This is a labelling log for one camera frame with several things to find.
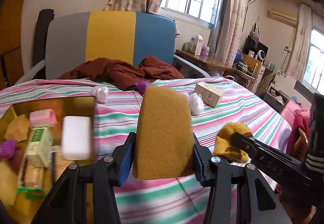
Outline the yellow knitted cloth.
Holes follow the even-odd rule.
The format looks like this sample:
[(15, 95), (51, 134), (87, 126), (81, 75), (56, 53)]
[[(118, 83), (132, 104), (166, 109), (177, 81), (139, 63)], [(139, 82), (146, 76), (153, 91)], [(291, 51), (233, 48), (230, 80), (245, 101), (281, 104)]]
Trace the yellow knitted cloth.
[(234, 133), (239, 133), (248, 138), (253, 137), (248, 126), (242, 123), (229, 122), (216, 135), (213, 155), (226, 159), (229, 162), (245, 164), (248, 162), (248, 154), (234, 147), (230, 142)]

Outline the beige cardboard box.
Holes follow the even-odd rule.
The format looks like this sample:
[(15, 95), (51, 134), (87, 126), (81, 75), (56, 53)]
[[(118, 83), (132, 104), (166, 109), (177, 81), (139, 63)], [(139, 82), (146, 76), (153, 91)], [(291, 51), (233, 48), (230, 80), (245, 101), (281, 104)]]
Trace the beige cardboard box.
[(214, 86), (206, 82), (199, 82), (196, 84), (194, 93), (201, 96), (203, 102), (215, 108), (221, 101), (224, 93)]

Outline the clear plastic bag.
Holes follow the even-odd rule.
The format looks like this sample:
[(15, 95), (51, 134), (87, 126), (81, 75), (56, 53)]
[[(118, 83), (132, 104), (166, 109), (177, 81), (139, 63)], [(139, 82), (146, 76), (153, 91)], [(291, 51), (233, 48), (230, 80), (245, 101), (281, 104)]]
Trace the clear plastic bag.
[(201, 98), (201, 95), (197, 94), (197, 93), (191, 94), (191, 96), (189, 98), (189, 104), (190, 104), (190, 110), (191, 110), (192, 115), (199, 115), (205, 109), (205, 105)]

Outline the yellow sponge block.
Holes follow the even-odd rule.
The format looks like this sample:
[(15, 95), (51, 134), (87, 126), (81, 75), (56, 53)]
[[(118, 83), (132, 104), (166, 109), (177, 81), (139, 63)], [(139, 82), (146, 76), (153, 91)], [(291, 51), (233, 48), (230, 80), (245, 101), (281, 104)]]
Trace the yellow sponge block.
[(139, 180), (189, 176), (193, 146), (187, 97), (168, 87), (148, 86), (138, 117), (133, 176)]

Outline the purple snack packet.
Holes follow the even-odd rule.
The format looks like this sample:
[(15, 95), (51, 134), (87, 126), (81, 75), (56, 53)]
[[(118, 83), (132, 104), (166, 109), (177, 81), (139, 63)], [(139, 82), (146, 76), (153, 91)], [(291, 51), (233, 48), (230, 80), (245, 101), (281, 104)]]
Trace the purple snack packet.
[(151, 82), (149, 81), (140, 81), (136, 82), (135, 84), (136, 90), (140, 95), (144, 95), (148, 86), (151, 86)]

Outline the cracker packet green wrapper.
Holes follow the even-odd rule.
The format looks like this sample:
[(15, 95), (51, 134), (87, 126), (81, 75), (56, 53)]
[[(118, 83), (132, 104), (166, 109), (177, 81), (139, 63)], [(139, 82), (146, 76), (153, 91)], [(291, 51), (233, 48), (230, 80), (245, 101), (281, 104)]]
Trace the cracker packet green wrapper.
[(24, 160), (19, 170), (17, 193), (48, 194), (55, 183), (55, 174), (50, 168), (34, 167)]

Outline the green white small box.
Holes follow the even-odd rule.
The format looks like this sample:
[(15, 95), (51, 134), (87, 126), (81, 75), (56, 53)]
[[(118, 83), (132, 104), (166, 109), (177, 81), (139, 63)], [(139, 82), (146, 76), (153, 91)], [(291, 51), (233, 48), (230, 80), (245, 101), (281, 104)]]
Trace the green white small box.
[(53, 143), (49, 126), (36, 126), (31, 130), (25, 151), (26, 159), (34, 167), (49, 167), (49, 151)]

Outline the white foam block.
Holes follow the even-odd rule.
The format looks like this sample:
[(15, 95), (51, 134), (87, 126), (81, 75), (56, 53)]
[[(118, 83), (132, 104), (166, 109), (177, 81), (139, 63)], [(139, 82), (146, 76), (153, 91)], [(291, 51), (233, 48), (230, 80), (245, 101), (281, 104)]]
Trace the white foam block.
[(92, 121), (86, 116), (65, 116), (62, 127), (62, 154), (64, 160), (91, 158)]

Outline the cluttered wooden shelf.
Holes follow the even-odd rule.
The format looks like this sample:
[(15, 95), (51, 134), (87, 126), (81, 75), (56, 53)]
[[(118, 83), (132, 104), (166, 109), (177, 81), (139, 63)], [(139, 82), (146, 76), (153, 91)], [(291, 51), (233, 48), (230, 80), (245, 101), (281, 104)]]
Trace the cluttered wooden shelf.
[(242, 63), (243, 66), (238, 68), (248, 78), (238, 76), (237, 82), (255, 93), (266, 69), (264, 62), (268, 53), (268, 47), (261, 42), (256, 42), (255, 39), (248, 35), (242, 52), (242, 59), (239, 63)]

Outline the pink hair roller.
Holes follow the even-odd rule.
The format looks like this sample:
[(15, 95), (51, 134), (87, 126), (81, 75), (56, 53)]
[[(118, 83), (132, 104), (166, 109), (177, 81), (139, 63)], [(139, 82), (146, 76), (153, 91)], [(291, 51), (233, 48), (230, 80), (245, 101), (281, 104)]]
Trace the pink hair roller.
[(42, 125), (53, 127), (55, 123), (56, 115), (52, 109), (33, 111), (29, 114), (29, 124), (31, 128)]

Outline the wooden bedside table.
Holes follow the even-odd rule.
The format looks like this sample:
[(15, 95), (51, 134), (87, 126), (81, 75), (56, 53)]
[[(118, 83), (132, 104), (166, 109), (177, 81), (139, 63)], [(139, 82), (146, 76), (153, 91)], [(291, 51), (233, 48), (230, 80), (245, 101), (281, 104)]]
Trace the wooden bedside table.
[(184, 51), (176, 50), (175, 56), (181, 58), (180, 61), (187, 61), (195, 65), (199, 71), (205, 71), (210, 76), (216, 77), (222, 74), (233, 74), (235, 67), (221, 62), (220, 60), (211, 56), (195, 56), (194, 54)]

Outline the beige curtain right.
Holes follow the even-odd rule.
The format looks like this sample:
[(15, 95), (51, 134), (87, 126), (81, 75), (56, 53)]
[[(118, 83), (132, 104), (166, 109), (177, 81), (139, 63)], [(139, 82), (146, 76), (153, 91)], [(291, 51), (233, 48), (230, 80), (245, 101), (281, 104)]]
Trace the beige curtain right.
[(233, 65), (243, 31), (247, 0), (220, 0), (208, 46), (218, 61)]

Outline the pink cup on table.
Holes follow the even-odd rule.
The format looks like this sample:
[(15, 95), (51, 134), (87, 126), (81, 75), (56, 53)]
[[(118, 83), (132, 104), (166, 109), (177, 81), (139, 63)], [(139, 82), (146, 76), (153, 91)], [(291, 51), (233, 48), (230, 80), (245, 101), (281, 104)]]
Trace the pink cup on table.
[(209, 55), (210, 48), (208, 46), (202, 45), (200, 50), (201, 57), (207, 57)]

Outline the dark red jacket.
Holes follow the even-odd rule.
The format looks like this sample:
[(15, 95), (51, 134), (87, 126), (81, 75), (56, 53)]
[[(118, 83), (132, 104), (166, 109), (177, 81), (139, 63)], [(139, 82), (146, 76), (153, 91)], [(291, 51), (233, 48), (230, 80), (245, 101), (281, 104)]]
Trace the dark red jacket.
[(183, 79), (184, 76), (172, 65), (148, 56), (137, 66), (122, 60), (97, 58), (65, 72), (59, 78), (63, 80), (88, 78), (94, 82), (113, 84), (125, 91), (134, 88), (137, 82)]

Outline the black rolled mat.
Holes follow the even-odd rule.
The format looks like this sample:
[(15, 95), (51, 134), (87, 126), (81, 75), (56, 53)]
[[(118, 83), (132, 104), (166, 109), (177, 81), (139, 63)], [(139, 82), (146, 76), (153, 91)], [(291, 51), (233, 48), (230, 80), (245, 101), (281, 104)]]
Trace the black rolled mat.
[(43, 9), (38, 14), (33, 40), (32, 66), (45, 59), (46, 40), (49, 24), (54, 20), (53, 9)]

